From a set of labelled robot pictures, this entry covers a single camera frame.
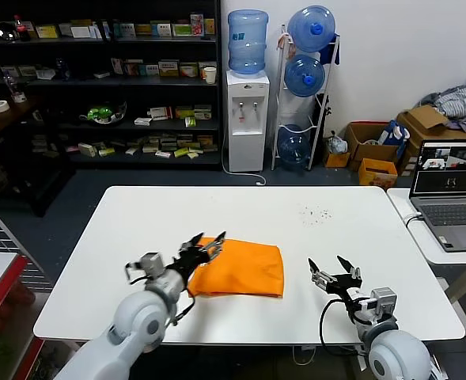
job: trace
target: orange cloth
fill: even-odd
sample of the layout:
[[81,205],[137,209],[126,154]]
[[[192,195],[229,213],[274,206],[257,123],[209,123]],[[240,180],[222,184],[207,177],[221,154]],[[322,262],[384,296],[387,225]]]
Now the orange cloth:
[[[205,245],[212,240],[204,237],[199,244]],[[282,297],[280,250],[274,245],[226,239],[220,255],[195,270],[188,289],[193,295]]]

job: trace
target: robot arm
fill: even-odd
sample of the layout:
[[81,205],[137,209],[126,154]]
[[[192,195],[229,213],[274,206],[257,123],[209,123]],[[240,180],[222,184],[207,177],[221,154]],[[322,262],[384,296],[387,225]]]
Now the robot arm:
[[56,376],[56,380],[127,380],[129,370],[142,352],[155,350],[163,341],[166,328],[190,311],[176,315],[180,293],[200,264],[213,260],[222,250],[225,232],[210,244],[198,245],[203,234],[183,243],[180,257],[168,266],[158,253],[147,253],[139,262],[126,265],[145,275],[131,282],[146,280],[145,290],[127,296],[118,306],[113,324],[98,338],[85,343]]
[[369,297],[364,295],[360,291],[362,278],[359,268],[354,268],[340,256],[338,260],[347,274],[329,275],[309,259],[312,281],[326,293],[340,297],[350,321],[358,330],[364,354],[368,356],[375,377],[379,380],[442,379],[424,343],[398,329],[393,315],[396,294],[390,288],[382,287],[373,289]]

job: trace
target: wire rack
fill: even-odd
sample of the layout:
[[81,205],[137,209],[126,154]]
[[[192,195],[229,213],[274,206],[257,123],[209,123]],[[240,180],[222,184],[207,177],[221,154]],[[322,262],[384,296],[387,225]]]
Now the wire rack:
[[[277,148],[277,146],[278,146],[278,132],[280,131],[280,128],[285,128],[286,130],[291,131],[293,133],[306,133],[308,131],[311,131],[312,129],[316,130],[315,137],[314,137],[313,142],[312,142],[312,150],[311,150],[311,154],[310,154],[309,163],[308,163],[308,165],[306,167],[307,170],[310,170],[312,168],[313,157],[315,155],[318,136],[319,136],[319,133],[320,133],[320,129],[322,127],[322,120],[324,118],[324,111],[326,109],[325,105],[328,103],[328,99],[329,99],[328,85],[329,85],[329,82],[332,79],[332,72],[333,72],[333,68],[335,66],[336,55],[337,55],[338,49],[339,49],[340,37],[336,36],[335,42],[330,43],[330,45],[333,46],[332,60],[328,65],[324,65],[324,68],[328,67],[328,69],[326,70],[326,77],[324,79],[324,84],[323,84],[322,88],[315,95],[313,95],[315,97],[317,103],[320,106],[320,113],[319,113],[319,119],[317,121],[317,124],[314,125],[311,115],[306,113],[306,117],[308,118],[308,120],[310,122],[310,126],[307,127],[306,129],[302,130],[302,131],[292,131],[291,129],[289,129],[282,122],[282,116],[284,114],[287,114],[288,112],[283,111],[284,104],[283,104],[282,99],[285,99],[286,97],[281,97],[280,95],[284,91],[287,92],[287,93],[290,93],[289,89],[287,89],[287,87],[286,87],[285,73],[286,73],[286,64],[287,64],[287,60],[289,58],[289,53],[290,53],[291,47],[294,45],[293,39],[290,36],[290,34],[287,32],[285,25],[282,25],[282,36],[281,36],[281,38],[283,38],[283,41],[282,41],[282,44],[279,45],[279,48],[278,48],[278,71],[277,71],[278,88],[277,88],[277,92],[276,92],[277,116],[276,116],[274,126],[273,126],[273,129],[275,130],[275,137],[273,138],[273,148],[271,150],[271,170],[275,169],[276,159],[280,157],[278,155],[278,148]],[[324,93],[322,103],[320,103],[319,98],[318,98],[318,95],[320,93]],[[301,113],[301,112],[289,112],[289,113],[292,113],[292,114],[296,115],[296,114]]]
[[0,253],[17,253],[28,260],[21,274],[21,282],[32,291],[49,293],[53,283],[45,276],[43,269],[36,263],[27,249],[14,237],[13,233],[0,219]]

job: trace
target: laptop keyboard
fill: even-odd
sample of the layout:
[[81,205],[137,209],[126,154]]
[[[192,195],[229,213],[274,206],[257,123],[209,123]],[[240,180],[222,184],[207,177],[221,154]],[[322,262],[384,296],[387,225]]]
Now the laptop keyboard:
[[434,204],[421,209],[434,226],[466,225],[466,204]]

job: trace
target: floor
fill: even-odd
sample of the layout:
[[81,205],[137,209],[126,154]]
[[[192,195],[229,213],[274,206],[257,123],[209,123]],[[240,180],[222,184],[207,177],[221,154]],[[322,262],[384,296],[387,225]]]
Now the floor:
[[[269,186],[353,185],[356,173],[347,169],[316,167],[310,172],[284,169],[263,171]],[[0,217],[25,248],[40,262],[47,275],[57,280],[86,223],[104,191],[112,185],[255,186],[257,179],[230,176],[218,171],[179,170],[78,170],[43,218],[37,218],[23,203],[0,200]],[[398,186],[409,187],[400,178]],[[436,276],[449,283],[464,270],[459,266],[433,267]],[[466,295],[460,300],[466,312]],[[466,338],[428,345],[452,380],[466,380]],[[297,351],[304,361],[308,352]],[[174,348],[164,347],[143,355],[134,365],[131,378],[167,374],[167,366],[179,363],[187,378],[352,378],[347,363],[317,350],[305,367],[294,365],[290,348]]]

